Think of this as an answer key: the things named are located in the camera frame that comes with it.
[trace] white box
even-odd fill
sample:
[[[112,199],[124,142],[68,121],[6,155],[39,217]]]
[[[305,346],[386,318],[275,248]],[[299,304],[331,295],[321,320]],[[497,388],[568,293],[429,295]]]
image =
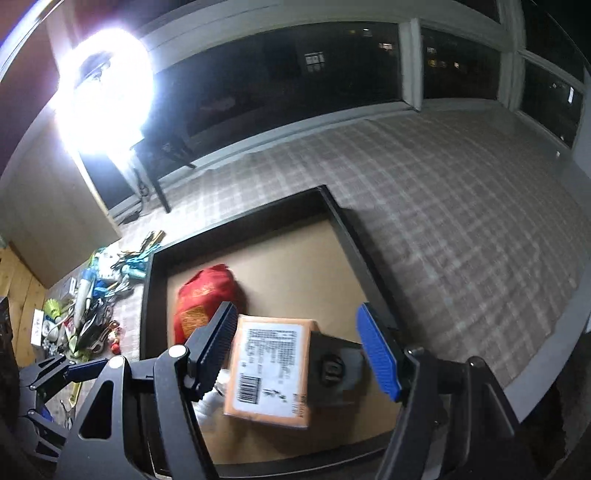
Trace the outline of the white box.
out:
[[[41,331],[43,329],[43,319],[45,313],[42,310],[33,311],[33,324],[31,325],[31,345],[41,347]]]

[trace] cardboard bottom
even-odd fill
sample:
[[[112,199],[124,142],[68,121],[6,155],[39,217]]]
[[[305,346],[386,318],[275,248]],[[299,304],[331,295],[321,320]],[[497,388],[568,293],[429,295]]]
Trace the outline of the cardboard bottom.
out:
[[[328,220],[296,226],[248,245],[198,258],[168,279],[168,344],[179,288],[198,270],[225,263],[254,316],[314,319],[320,331],[360,342],[355,314],[366,297]],[[355,404],[312,409],[306,430],[286,429],[215,413],[203,438],[215,464],[266,462],[361,442],[396,425],[399,404],[380,389],[369,368]]]

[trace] window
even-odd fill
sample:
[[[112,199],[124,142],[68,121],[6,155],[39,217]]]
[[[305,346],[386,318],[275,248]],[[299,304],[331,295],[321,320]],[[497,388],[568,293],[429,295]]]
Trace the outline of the window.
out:
[[[428,28],[422,35],[425,98],[496,99],[500,52]]]
[[[582,102],[583,95],[568,83],[530,62],[525,63],[521,109],[569,147],[577,134]]]
[[[523,0],[526,48],[583,81],[583,59],[558,25],[531,0]]]
[[[312,116],[400,100],[398,26],[334,22],[253,35],[160,72],[155,88],[146,139],[181,138],[199,158]],[[159,177],[178,167],[154,162]]]
[[[467,7],[470,7],[495,22],[499,21],[499,9],[496,7],[496,0],[456,0]]]

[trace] red package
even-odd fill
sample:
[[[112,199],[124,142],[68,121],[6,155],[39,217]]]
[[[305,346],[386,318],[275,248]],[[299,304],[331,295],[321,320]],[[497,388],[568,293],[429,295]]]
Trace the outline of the red package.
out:
[[[193,331],[203,327],[223,301],[236,303],[236,281],[224,264],[199,271],[183,285],[174,313],[174,343],[184,343]]]

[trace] black frame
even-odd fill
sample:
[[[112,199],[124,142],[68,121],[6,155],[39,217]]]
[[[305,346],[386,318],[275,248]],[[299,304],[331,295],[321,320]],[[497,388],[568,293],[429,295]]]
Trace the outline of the black frame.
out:
[[[320,185],[233,216],[156,251],[148,264],[144,287],[139,338],[140,360],[159,356],[167,349],[167,281],[171,270],[190,261],[195,252],[199,252],[200,257],[214,255],[299,222],[320,218],[330,221],[375,314],[399,338],[403,326],[392,294],[330,190],[326,185]],[[142,398],[141,404],[145,411],[143,418],[149,418],[155,413],[153,398],[149,395]],[[158,473],[166,475],[168,470],[164,467],[164,452],[162,448],[152,446],[154,442],[159,444],[160,433],[150,425],[145,425],[145,428],[149,432],[154,466]],[[222,478],[244,477],[245,472],[248,472],[248,476],[282,476],[301,471],[316,471],[348,462],[373,459],[385,450],[391,435],[392,432],[386,432],[361,442],[291,459],[216,467]]]

